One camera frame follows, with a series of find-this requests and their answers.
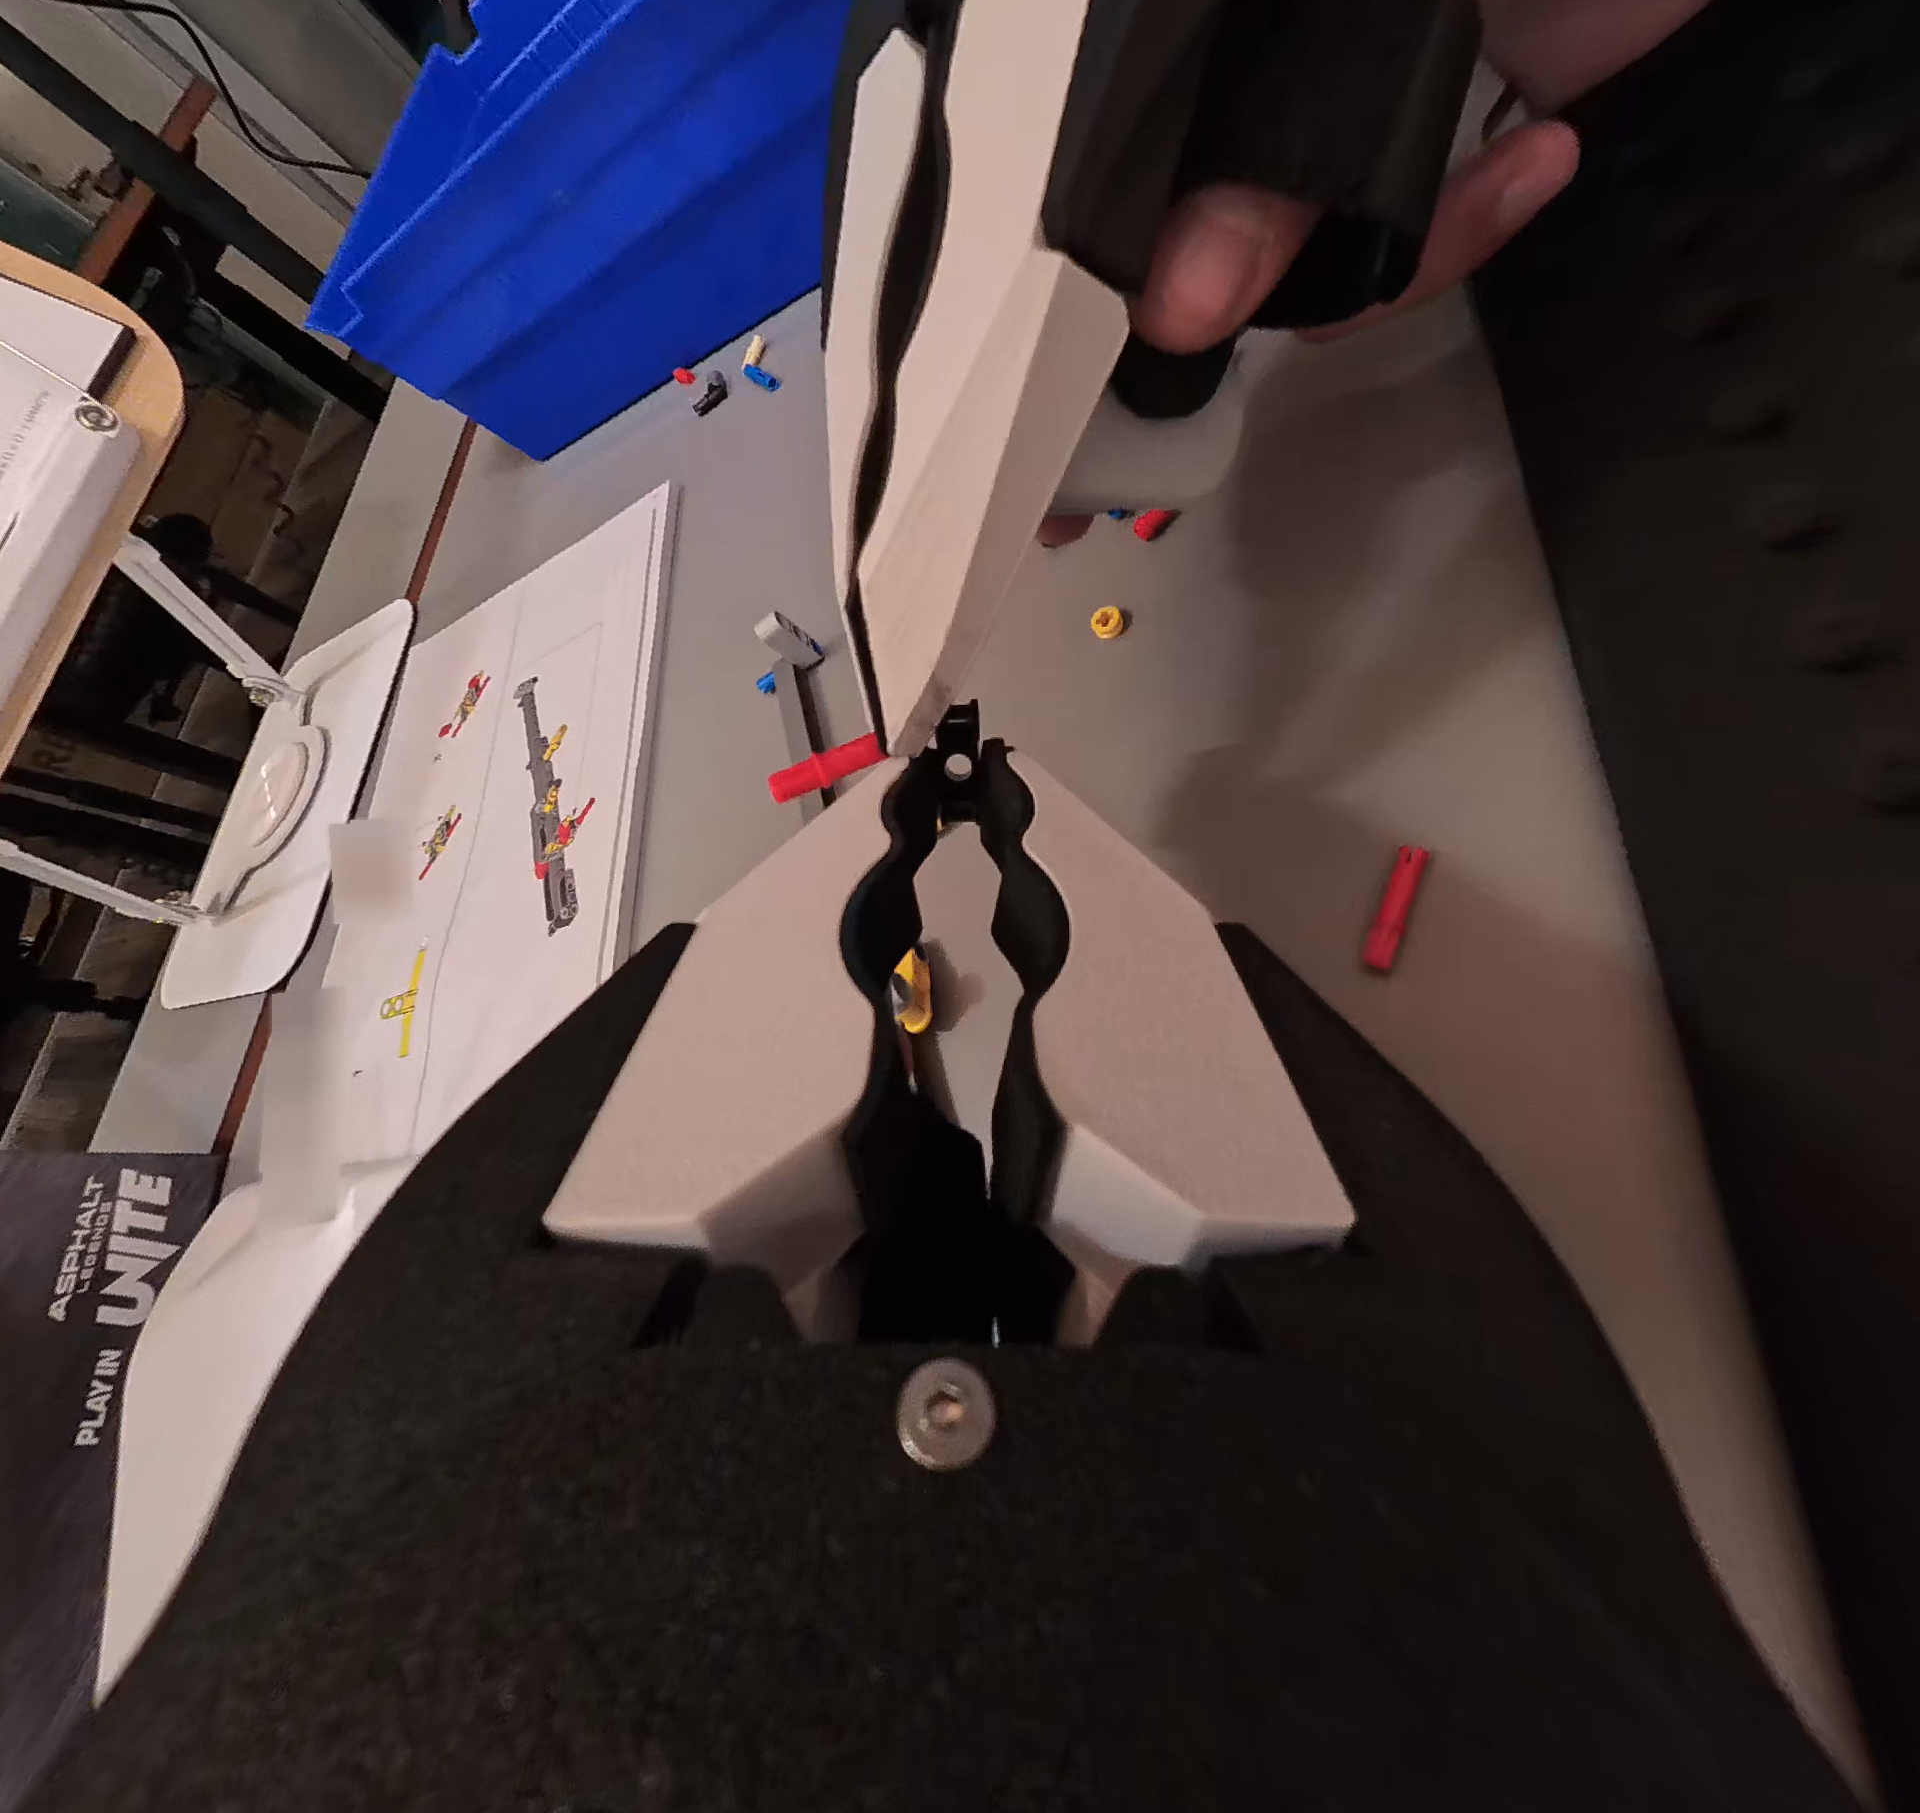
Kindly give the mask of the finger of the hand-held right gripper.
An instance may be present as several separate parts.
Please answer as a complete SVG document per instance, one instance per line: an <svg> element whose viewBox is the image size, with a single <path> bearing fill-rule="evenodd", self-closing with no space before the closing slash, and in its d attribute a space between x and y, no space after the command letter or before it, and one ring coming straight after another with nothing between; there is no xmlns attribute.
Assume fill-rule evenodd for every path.
<svg viewBox="0 0 1920 1813"><path fill-rule="evenodd" d="M865 718L890 757L929 743L954 674L942 651L963 597L963 472L950 406L924 393L909 353L950 215L942 147L942 81L894 25L852 63L819 293L836 586Z"/></svg>
<svg viewBox="0 0 1920 1813"><path fill-rule="evenodd" d="M1044 239L1084 0L929 0L909 36L942 81L950 215L909 353L950 406L963 472L963 597L950 700L963 693L1022 557L1066 477L1126 353L1126 297Z"/></svg>

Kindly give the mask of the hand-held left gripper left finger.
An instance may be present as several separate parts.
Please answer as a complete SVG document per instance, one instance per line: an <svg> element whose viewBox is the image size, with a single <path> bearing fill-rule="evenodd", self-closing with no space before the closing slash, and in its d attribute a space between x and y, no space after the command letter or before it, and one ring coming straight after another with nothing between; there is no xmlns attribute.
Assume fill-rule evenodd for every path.
<svg viewBox="0 0 1920 1813"><path fill-rule="evenodd" d="M890 855L897 774L852 778L692 917L541 1208L556 1241L748 1266L808 1340L859 1332L865 1215L839 1128L869 1081L873 1012L845 971L839 917Z"/></svg>

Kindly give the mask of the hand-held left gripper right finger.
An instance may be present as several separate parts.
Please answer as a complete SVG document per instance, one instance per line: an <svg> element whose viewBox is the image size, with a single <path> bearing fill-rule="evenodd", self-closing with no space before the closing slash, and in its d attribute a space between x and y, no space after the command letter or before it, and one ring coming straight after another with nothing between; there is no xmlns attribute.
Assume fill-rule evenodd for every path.
<svg viewBox="0 0 1920 1813"><path fill-rule="evenodd" d="M985 752L977 837L1022 977L991 1119L1011 1334L1092 1340L1144 1270L1344 1246L1360 1208L1213 910L1025 752Z"/></svg>

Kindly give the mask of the grey lego beam assembly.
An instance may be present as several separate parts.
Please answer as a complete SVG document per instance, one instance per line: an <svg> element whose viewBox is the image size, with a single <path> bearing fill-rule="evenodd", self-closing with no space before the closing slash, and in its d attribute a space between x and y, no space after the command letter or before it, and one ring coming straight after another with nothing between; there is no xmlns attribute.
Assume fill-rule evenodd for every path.
<svg viewBox="0 0 1920 1813"><path fill-rule="evenodd" d="M755 625L763 647L773 651L773 668L763 668L763 693L781 700L781 724L786 724L786 757L802 761L830 743L814 743L814 718L808 718L808 690L802 674L830 656L814 636L802 636L786 608L766 608ZM894 997L894 1028L907 1039L929 1031L935 1020L935 971L929 971L929 955L909 941L897 959L894 959L894 977L890 977L890 997Z"/></svg>

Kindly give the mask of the white lego instruction booklet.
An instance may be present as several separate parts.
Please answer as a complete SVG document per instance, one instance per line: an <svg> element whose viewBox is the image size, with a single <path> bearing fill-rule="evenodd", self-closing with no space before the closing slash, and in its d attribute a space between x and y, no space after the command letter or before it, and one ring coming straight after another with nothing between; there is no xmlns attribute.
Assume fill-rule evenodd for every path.
<svg viewBox="0 0 1920 1813"><path fill-rule="evenodd" d="M251 1178L211 1208L130 1348L98 1703L366 1218L615 966L672 535L658 483L403 665L366 823L334 844L328 971L274 1012Z"/></svg>

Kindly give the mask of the long red lego pin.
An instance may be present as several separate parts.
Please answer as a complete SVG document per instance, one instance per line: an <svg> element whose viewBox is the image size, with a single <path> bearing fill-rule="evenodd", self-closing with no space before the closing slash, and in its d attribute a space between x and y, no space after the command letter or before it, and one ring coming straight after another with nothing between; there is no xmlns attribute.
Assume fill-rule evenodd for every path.
<svg viewBox="0 0 1920 1813"><path fill-rule="evenodd" d="M1394 971L1423 866L1430 866L1430 844L1411 844L1411 837L1394 844L1387 880L1383 880L1378 910L1371 910L1362 941L1360 941L1360 959L1371 971Z"/></svg>

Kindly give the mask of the yellow car lego box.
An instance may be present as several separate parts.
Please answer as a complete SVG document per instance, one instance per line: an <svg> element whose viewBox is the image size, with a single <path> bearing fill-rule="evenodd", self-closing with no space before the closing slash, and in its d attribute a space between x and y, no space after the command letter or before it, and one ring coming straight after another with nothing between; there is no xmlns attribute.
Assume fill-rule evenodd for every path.
<svg viewBox="0 0 1920 1813"><path fill-rule="evenodd" d="M0 1804L90 1717L122 1389L225 1154L0 1154Z"/></svg>

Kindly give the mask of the blue plastic bin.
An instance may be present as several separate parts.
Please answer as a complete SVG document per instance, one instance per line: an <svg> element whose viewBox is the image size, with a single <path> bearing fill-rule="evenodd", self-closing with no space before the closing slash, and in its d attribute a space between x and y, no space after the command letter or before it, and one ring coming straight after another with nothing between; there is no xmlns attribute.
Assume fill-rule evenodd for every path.
<svg viewBox="0 0 1920 1813"><path fill-rule="evenodd" d="M852 0L472 0L311 325L548 459L819 286Z"/></svg>

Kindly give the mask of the white document stand wooden board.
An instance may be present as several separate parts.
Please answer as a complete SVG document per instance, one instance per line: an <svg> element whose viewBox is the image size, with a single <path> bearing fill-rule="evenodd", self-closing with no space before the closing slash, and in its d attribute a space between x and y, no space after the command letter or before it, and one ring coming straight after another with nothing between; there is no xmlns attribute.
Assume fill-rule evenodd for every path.
<svg viewBox="0 0 1920 1813"><path fill-rule="evenodd" d="M143 902L130 891L98 880L27 844L0 844L5 874L98 902L122 917L167 923L177 947L161 959L161 1012L201 1012L227 997L258 997L287 977L299 959L320 902L334 880L334 837L356 809L366 757L396 690L417 603L390 597L373 615L351 625L328 647L274 665L206 603L151 535L130 531L177 435L181 435L181 370L161 341L122 306L107 293L84 286L67 266L0 250L5 276L67 297L90 316L130 325L127 363L107 375L107 406L136 430L136 459L122 477L107 522L98 526L62 608L50 615L27 674L5 693L5 757L33 734L67 647L84 626L84 608L107 570L130 582L186 638L201 638L258 708L233 792L211 827L206 870L181 902Z"/></svg>

